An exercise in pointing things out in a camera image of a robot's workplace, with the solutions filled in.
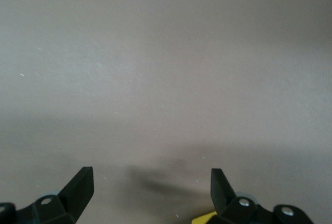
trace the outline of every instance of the yellow object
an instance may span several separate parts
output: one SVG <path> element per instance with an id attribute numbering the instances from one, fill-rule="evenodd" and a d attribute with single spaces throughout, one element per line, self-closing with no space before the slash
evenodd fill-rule
<path id="1" fill-rule="evenodd" d="M 195 218 L 191 221 L 191 224 L 206 224 L 208 220 L 211 219 L 212 216 L 216 215 L 217 212 L 212 212 L 206 215 L 202 215 L 200 217 Z"/>

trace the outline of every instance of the gray surface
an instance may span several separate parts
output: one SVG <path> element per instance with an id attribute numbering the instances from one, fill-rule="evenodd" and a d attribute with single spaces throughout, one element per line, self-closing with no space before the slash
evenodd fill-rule
<path id="1" fill-rule="evenodd" d="M 332 0 L 0 0 L 0 201 L 94 166 L 79 223 L 190 223 L 211 167 L 330 223 Z"/>

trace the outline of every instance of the yellow block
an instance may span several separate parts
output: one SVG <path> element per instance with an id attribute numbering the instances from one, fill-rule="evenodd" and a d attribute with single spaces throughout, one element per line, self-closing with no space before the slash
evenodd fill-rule
<path id="1" fill-rule="evenodd" d="M 208 220 L 211 219 L 212 216 L 216 215 L 217 212 L 212 212 L 206 215 L 202 215 L 200 217 L 195 218 L 191 221 L 191 224 L 206 224 Z"/>

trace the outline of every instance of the black bracket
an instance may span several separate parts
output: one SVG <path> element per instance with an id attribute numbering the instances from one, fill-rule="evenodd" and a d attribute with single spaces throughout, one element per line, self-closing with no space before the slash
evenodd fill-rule
<path id="1" fill-rule="evenodd" d="M 270 212 L 249 198 L 238 197 L 221 169 L 212 169 L 211 198 L 217 215 L 207 224 L 313 224 L 297 207 L 277 205 Z"/>
<path id="2" fill-rule="evenodd" d="M 93 169 L 83 167 L 58 195 L 44 196 L 18 211 L 12 203 L 0 203 L 0 224 L 74 224 L 93 191 Z"/>

